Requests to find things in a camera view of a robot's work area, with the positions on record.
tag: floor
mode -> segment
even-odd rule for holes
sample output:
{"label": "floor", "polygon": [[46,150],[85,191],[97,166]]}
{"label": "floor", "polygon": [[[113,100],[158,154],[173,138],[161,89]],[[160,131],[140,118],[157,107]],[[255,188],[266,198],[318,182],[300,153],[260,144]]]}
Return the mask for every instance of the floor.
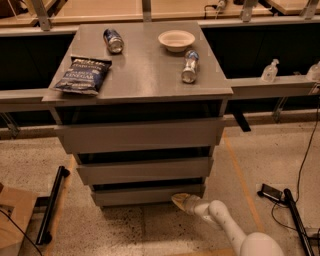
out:
{"label": "floor", "polygon": [[[248,114],[251,132],[242,132],[226,116],[221,143],[206,181],[204,198],[223,201],[245,233],[265,232],[285,255],[305,255],[294,230],[271,215],[274,204],[260,198],[262,183],[289,188],[296,198],[298,173],[316,123],[315,110],[282,113],[275,123],[270,113]],[[297,208],[306,228],[320,227],[320,125],[304,163]],[[58,166],[71,172],[65,179],[50,228],[53,240],[40,246],[43,255],[77,256],[207,256],[234,255],[225,233],[187,215],[173,203],[112,208],[96,207],[83,186],[72,156],[65,154],[53,127],[24,128],[16,139],[0,130],[0,181],[14,188],[50,194]],[[290,211],[275,207],[276,219],[294,227]],[[27,230],[36,240],[42,213],[34,213]],[[313,246],[315,255],[318,247]],[[20,256],[37,255],[25,240]]]}

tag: gray tabletop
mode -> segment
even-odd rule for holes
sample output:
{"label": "gray tabletop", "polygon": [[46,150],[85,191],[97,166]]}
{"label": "gray tabletop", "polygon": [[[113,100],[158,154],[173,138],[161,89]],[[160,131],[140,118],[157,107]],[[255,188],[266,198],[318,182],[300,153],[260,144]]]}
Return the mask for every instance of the gray tabletop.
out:
{"label": "gray tabletop", "polygon": [[[125,47],[112,55],[103,32],[116,29]],[[194,84],[181,80],[184,53],[171,53],[158,41],[168,30],[185,30],[196,40],[190,46],[199,53],[198,78]],[[97,96],[70,95],[51,88],[71,65],[71,55],[111,59],[110,68]],[[112,104],[225,98],[232,89],[197,22],[159,22],[81,25],[43,101],[55,105]]]}

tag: soda can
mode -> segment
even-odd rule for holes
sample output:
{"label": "soda can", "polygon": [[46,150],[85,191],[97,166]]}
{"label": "soda can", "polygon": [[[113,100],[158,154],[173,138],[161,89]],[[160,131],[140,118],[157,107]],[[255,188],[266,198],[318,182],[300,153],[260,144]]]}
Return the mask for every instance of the soda can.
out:
{"label": "soda can", "polygon": [[106,29],[103,33],[103,39],[111,53],[120,53],[123,50],[124,42],[115,29]]}
{"label": "soda can", "polygon": [[197,68],[199,62],[199,54],[194,50],[186,52],[185,65],[181,74],[182,81],[191,84],[197,79]]}

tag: white bowl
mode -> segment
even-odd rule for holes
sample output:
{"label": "white bowl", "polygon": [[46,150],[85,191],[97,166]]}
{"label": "white bowl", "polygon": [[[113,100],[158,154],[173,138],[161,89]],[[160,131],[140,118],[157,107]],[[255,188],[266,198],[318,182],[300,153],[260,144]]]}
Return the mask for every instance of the white bowl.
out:
{"label": "white bowl", "polygon": [[170,52],[183,52],[195,41],[191,33],[183,30],[166,31],[158,39]]}

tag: drawer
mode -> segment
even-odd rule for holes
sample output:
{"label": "drawer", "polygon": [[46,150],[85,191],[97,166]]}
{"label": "drawer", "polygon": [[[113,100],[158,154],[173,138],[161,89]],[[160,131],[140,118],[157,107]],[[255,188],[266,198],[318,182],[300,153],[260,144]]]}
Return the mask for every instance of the drawer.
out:
{"label": "drawer", "polygon": [[68,154],[213,146],[219,143],[222,118],[58,126]]}
{"label": "drawer", "polygon": [[84,185],[207,177],[211,157],[80,165]]}
{"label": "drawer", "polygon": [[117,206],[170,202],[177,193],[189,193],[202,196],[204,185],[181,185],[171,187],[153,187],[93,192],[92,198],[97,206]]}

